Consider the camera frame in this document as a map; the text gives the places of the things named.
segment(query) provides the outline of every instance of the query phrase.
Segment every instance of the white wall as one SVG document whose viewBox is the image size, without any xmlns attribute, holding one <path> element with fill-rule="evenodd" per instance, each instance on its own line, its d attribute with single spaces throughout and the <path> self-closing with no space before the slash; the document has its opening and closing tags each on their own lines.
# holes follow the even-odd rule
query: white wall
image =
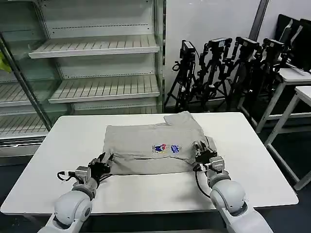
<svg viewBox="0 0 311 233">
<path fill-rule="evenodd" d="M 274 38 L 279 14 L 311 20 L 311 0 L 270 0 L 258 37 L 260 43 L 264 38 Z"/>
<path fill-rule="evenodd" d="M 232 37 L 235 41 L 237 36 L 248 37 L 259 3 L 260 0 L 167 0 L 165 94 L 176 77 L 172 67 L 180 60 L 183 39 L 191 41 L 201 53 L 209 40 Z"/>
</svg>

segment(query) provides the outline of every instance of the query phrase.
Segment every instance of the t-shirt sleeve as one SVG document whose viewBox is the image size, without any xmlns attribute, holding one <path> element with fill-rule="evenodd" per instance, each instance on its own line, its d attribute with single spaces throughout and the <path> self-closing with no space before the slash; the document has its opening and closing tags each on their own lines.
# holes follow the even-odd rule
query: t-shirt sleeve
<svg viewBox="0 0 311 233">
<path fill-rule="evenodd" d="M 187 128 L 187 129 L 196 129 L 203 131 L 201 126 L 196 122 L 196 120 L 193 118 L 193 116 L 185 111 L 178 114 L 173 114 L 169 116 L 164 117 L 165 122 L 170 126 L 178 126 L 181 128 Z"/>
</svg>

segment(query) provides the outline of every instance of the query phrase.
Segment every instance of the white desk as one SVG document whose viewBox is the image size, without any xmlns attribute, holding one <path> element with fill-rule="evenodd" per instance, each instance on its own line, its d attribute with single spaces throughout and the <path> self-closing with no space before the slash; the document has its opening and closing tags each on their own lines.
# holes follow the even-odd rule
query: white desk
<svg viewBox="0 0 311 233">
<path fill-rule="evenodd" d="M 4 201 L 8 215 L 48 215 L 53 202 L 71 190 L 61 170 L 86 166 L 103 149 L 107 125 L 164 122 L 163 114 L 63 116 L 56 122 Z M 245 188 L 255 207 L 297 204 L 298 198 L 241 113 L 193 114 L 206 135 L 216 141 L 231 178 Z M 199 177 L 209 192 L 204 174 Z M 100 185 L 93 201 L 94 215 L 166 213 L 214 210 L 198 190 L 194 173 L 113 176 Z"/>
<path fill-rule="evenodd" d="M 292 112 L 297 106 L 300 100 L 304 101 L 306 104 L 311 106 L 311 86 L 298 86 L 295 88 L 296 94 L 292 98 L 291 102 L 287 106 L 286 110 L 284 111 L 281 119 L 277 122 L 275 128 L 273 129 L 272 133 L 269 135 L 268 139 L 265 141 L 266 148 L 270 151 L 270 153 L 275 156 L 285 167 L 285 169 L 289 172 L 292 178 L 296 181 L 296 185 L 294 188 L 296 190 L 302 189 L 306 186 L 309 182 L 311 182 L 311 171 L 302 179 L 299 179 L 294 171 L 290 168 L 290 166 L 283 160 L 281 155 L 277 152 L 277 150 L 272 146 L 273 141 L 275 140 L 276 136 L 279 133 L 291 133 L 291 132 L 303 132 L 303 131 L 310 131 L 311 127 L 302 126 L 302 127 L 287 127 L 283 128 L 284 124 L 286 123 L 287 119 L 293 115 Z"/>
<path fill-rule="evenodd" d="M 279 71 L 279 74 L 283 80 L 281 82 L 273 97 L 271 98 L 271 101 L 269 102 L 264 114 L 262 115 L 260 121 L 257 123 L 253 118 L 252 118 L 252 123 L 254 125 L 255 131 L 257 133 L 260 133 L 263 126 L 265 125 L 266 121 L 268 120 L 275 120 L 275 119 L 280 119 L 282 117 L 282 114 L 277 114 L 277 115 L 270 115 L 279 100 L 281 94 L 283 93 L 283 90 L 286 86 L 288 85 L 311 85 L 311 74 L 304 72 L 300 69 L 297 69 L 295 67 L 291 68 L 282 68 Z M 241 98 L 241 101 L 239 103 L 238 108 L 246 115 L 249 117 L 248 111 L 243 107 L 243 102 L 245 98 Z M 290 118 L 299 118 L 299 117 L 311 117 L 311 113 L 295 113 L 291 114 Z"/>
</svg>

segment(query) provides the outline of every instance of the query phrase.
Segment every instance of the folded t-shirt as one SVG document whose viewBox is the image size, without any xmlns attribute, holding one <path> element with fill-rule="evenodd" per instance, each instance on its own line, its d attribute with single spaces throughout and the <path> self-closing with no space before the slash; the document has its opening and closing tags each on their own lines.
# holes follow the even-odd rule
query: folded t-shirt
<svg viewBox="0 0 311 233">
<path fill-rule="evenodd" d="M 165 116 L 166 123 L 107 126 L 104 152 L 112 154 L 111 173 L 164 174 L 192 171 L 193 143 L 206 143 L 203 130 L 189 112 Z"/>
</svg>

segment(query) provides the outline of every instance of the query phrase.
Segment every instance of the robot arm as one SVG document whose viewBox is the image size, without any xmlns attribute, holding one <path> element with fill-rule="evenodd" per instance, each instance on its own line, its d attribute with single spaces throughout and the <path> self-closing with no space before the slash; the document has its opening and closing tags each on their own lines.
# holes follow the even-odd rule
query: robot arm
<svg viewBox="0 0 311 233">
<path fill-rule="evenodd" d="M 207 138 L 207 142 L 208 145 L 195 143 L 196 160 L 200 162 L 193 170 L 205 172 L 212 189 L 210 199 L 224 219 L 228 232 L 273 233 L 262 215 L 249 204 L 243 187 L 232 181 L 225 171 L 224 159 L 217 155 L 212 138 Z"/>
<path fill-rule="evenodd" d="M 91 201 L 96 196 L 96 189 L 102 180 L 111 176 L 109 172 L 112 157 L 113 155 L 108 159 L 108 163 L 101 163 L 104 158 L 104 154 L 101 154 L 99 158 L 93 159 L 88 167 L 79 166 L 75 171 L 62 171 L 57 174 L 57 177 L 63 181 L 74 177 L 77 182 L 70 192 L 56 201 L 54 213 L 38 233 L 78 233 L 80 231 L 91 214 Z M 60 177 L 66 173 L 69 175 L 68 179 Z"/>
</svg>

